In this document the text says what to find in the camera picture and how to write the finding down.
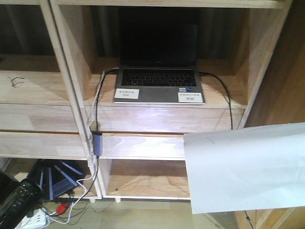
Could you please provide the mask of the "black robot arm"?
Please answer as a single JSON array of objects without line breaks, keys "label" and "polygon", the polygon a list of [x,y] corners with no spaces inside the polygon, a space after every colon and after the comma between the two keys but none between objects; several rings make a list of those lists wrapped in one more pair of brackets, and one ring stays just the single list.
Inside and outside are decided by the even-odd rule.
[{"label": "black robot arm", "polygon": [[42,189],[25,178],[18,181],[4,171],[0,172],[0,227],[13,229],[34,207],[42,196]]}]

